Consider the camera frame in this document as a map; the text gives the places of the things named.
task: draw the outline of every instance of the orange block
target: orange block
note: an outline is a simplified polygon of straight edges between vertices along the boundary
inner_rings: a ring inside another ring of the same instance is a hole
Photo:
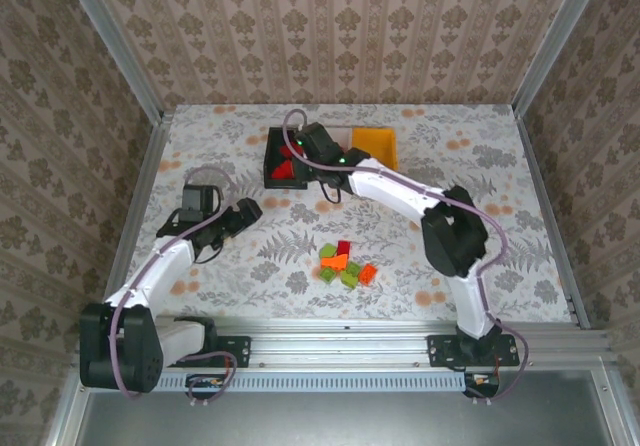
[[[335,271],[344,271],[347,269],[347,263],[349,262],[348,254],[341,254],[340,256],[334,256],[333,258],[322,258],[323,268],[331,268]]]
[[[364,265],[364,268],[362,268],[362,271],[360,271],[360,275],[358,276],[358,279],[362,284],[369,286],[369,284],[371,284],[371,281],[373,281],[373,277],[376,275],[377,272],[378,270],[376,268],[374,268],[369,263],[367,263]]]

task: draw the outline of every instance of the cable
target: cable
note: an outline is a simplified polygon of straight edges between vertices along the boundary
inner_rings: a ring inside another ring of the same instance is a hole
[[[213,396],[205,400],[199,400],[193,396],[194,385],[197,384],[199,381],[202,381],[203,377],[200,376],[198,378],[193,378],[192,381],[189,383],[189,389],[187,390],[187,396],[189,396],[189,399],[191,400],[191,404],[198,404],[198,401],[200,401],[201,404],[206,405],[208,403],[212,403],[213,401],[219,399],[220,396],[222,396],[222,393],[224,393],[226,389],[229,387],[229,385],[231,384],[231,381],[233,381],[233,378],[236,375],[236,372],[238,371],[238,360],[233,354],[227,351],[214,351],[211,353],[194,354],[191,356],[185,356],[184,358],[178,361],[178,362],[195,361],[198,359],[210,359],[210,358],[217,358],[217,357],[224,357],[226,359],[231,360],[231,362],[233,363],[231,374],[228,375],[225,382],[222,384],[222,386],[220,386],[220,389]]]
[[[325,183],[323,183],[322,181],[320,181],[320,189],[322,189],[322,194],[324,194],[324,199],[326,199],[327,201],[329,201],[331,204],[340,204],[342,202],[342,193],[340,191],[340,188],[336,188],[336,191],[338,192],[338,199],[336,201],[334,201],[333,199],[331,199],[331,197],[327,194],[327,191],[324,189],[325,187]]]
[[[207,165],[207,166],[202,166],[200,168],[196,168],[195,170],[191,171],[187,175],[185,182],[188,182],[195,173],[199,171],[203,171],[205,169],[221,173],[229,183],[229,186],[232,192],[231,196],[233,196],[233,193],[235,193],[238,189],[237,185],[233,182],[233,180],[225,170],[218,168],[216,166]],[[122,379],[122,373],[120,371],[120,363],[118,362],[118,348],[117,348],[118,323],[120,321],[120,315],[122,314],[124,305],[127,303],[129,298],[131,298],[131,295],[133,294],[133,291],[135,291],[136,288],[138,287],[138,284],[140,284],[142,279],[147,275],[147,273],[155,264],[155,262],[159,258],[161,258],[164,253],[166,253],[178,241],[186,238],[190,234],[202,228],[205,228],[211,223],[213,223],[216,219],[222,216],[222,213],[226,211],[227,207],[230,206],[230,204],[231,204],[231,198],[229,199],[228,202],[225,202],[224,208],[221,207],[220,210],[217,213],[215,213],[213,216],[211,216],[210,218],[208,218],[207,220],[201,223],[196,224],[192,228],[187,229],[185,232],[176,236],[172,240],[168,241],[164,246],[162,246],[158,250],[158,252],[156,252],[153,256],[151,256],[151,258],[149,258],[149,260],[144,264],[140,272],[136,275],[136,277],[131,282],[131,286],[129,286],[129,289],[127,290],[127,292],[122,296],[122,298],[120,299],[120,302],[118,302],[118,306],[116,306],[116,309],[113,312],[113,316],[111,318],[111,326],[109,328],[109,355],[111,356],[111,369],[113,370],[113,377],[116,381],[116,385],[118,386],[118,389],[120,390],[120,392],[124,394],[127,398],[135,399],[140,396],[140,393],[133,394],[131,393],[131,391],[127,389],[126,385],[124,384],[124,380]]]
[[[465,211],[469,211],[469,212],[479,216],[481,219],[484,219],[487,223],[489,223],[496,230],[496,232],[498,233],[498,236],[500,237],[500,242],[501,242],[500,251],[498,252],[498,254],[494,258],[492,258],[490,261],[486,262],[485,264],[483,264],[482,266],[480,266],[478,268],[478,270],[476,272],[476,278],[478,280],[478,289],[479,289],[479,292],[480,292],[480,299],[482,301],[482,307],[484,308],[484,313],[486,314],[487,318],[494,325],[498,326],[499,328],[503,329],[504,331],[507,331],[508,333],[510,333],[513,336],[515,336],[516,338],[518,338],[522,342],[522,344],[524,346],[524,353],[523,353],[523,357],[522,357],[522,362],[520,363],[520,368],[518,369],[516,377],[514,378],[514,380],[511,382],[511,384],[509,384],[509,386],[503,392],[501,392],[500,394],[494,396],[492,398],[492,400],[495,401],[496,399],[500,399],[500,398],[503,398],[506,395],[508,395],[511,391],[513,391],[513,388],[516,386],[516,384],[518,384],[518,382],[522,378],[524,370],[525,370],[525,368],[527,366],[527,362],[529,360],[529,343],[524,338],[524,336],[522,336],[519,332],[517,332],[515,329],[505,325],[504,323],[499,321],[496,317],[494,317],[493,314],[491,314],[491,311],[490,311],[490,308],[489,308],[489,301],[487,300],[487,294],[486,294],[485,288],[484,288],[484,282],[482,281],[482,274],[488,268],[500,263],[505,258],[506,254],[507,254],[507,250],[508,250],[508,247],[509,247],[509,241],[507,239],[506,233],[504,232],[504,230],[502,229],[500,224],[498,224],[498,222],[495,219],[493,219],[491,216],[489,216],[484,211],[481,211],[481,210],[479,210],[477,208],[474,208],[473,206],[470,206],[470,205],[468,205],[466,203],[463,203],[463,202],[460,202],[460,201],[456,201],[455,199],[447,198],[446,196],[443,196],[443,195],[436,194],[436,193],[433,193],[431,191],[428,191],[426,188],[421,188],[419,186],[416,186],[412,182],[407,181],[402,177],[389,174],[387,171],[382,170],[382,169],[370,168],[370,167],[365,167],[365,166],[356,166],[356,167],[353,167],[353,166],[327,166],[327,165],[324,165],[324,164],[315,163],[313,161],[310,161],[309,159],[305,158],[303,155],[298,153],[298,151],[295,150],[295,148],[291,144],[291,141],[289,140],[289,135],[287,133],[287,125],[289,123],[289,119],[295,113],[298,113],[298,114],[302,115],[302,119],[303,119],[302,127],[305,127],[307,125],[307,114],[300,108],[292,109],[291,111],[289,111],[285,115],[284,120],[282,121],[282,135],[283,135],[285,144],[287,145],[287,147],[291,151],[291,154],[296,159],[298,159],[302,163],[306,164],[307,166],[310,166],[310,167],[312,167],[314,169],[320,169],[320,170],[323,170],[323,171],[346,172],[346,173],[353,173],[353,172],[356,172],[356,171],[361,171],[361,172],[364,172],[364,173],[374,173],[374,174],[378,174],[380,176],[384,176],[385,178],[390,179],[392,181],[395,181],[399,185],[404,186],[406,188],[409,188],[412,191],[415,191],[418,194],[422,194],[425,197],[429,197],[429,198],[432,198],[432,199],[437,199],[438,201],[446,203],[449,206],[455,206],[457,208],[464,209]]]
[[[500,381],[500,359],[498,358],[498,355],[496,354],[496,369],[493,370],[493,375],[498,378],[498,381]]]
[[[193,264],[207,264],[211,261],[213,261],[214,259],[216,259],[218,256],[220,256],[220,253],[222,252],[222,246],[224,245],[224,243],[220,244],[220,247],[218,249],[214,249],[213,250],[213,254],[211,256],[209,256],[207,259],[203,260],[203,261],[194,261]]]

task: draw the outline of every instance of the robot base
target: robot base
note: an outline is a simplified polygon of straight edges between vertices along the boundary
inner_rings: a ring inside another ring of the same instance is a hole
[[[204,344],[200,351],[193,355],[210,353],[213,351],[225,351],[231,353],[238,361],[238,368],[248,368],[251,357],[251,337],[250,336],[218,336],[216,326],[211,318],[188,316],[176,318],[176,321],[191,321],[204,326]],[[195,361],[178,361],[170,368],[224,368],[223,357],[208,359],[198,359]]]
[[[515,338],[502,334],[497,326],[480,339],[458,334],[427,336],[431,367],[462,370],[468,367],[518,366],[520,358]]]

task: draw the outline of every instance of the yellow container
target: yellow container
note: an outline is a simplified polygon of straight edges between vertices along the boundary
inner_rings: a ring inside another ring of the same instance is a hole
[[[351,146],[366,151],[387,168],[398,170],[396,133],[392,128],[353,128]]]

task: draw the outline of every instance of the pile of blocks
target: pile of blocks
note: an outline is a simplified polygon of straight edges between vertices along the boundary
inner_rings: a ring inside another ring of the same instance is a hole
[[[373,281],[377,269],[371,264],[365,264],[364,268],[354,261],[349,261],[349,241],[338,241],[338,246],[325,244],[320,249],[320,261],[322,270],[318,275],[325,283],[331,282],[340,274],[342,284],[355,289],[358,282],[368,286]]]

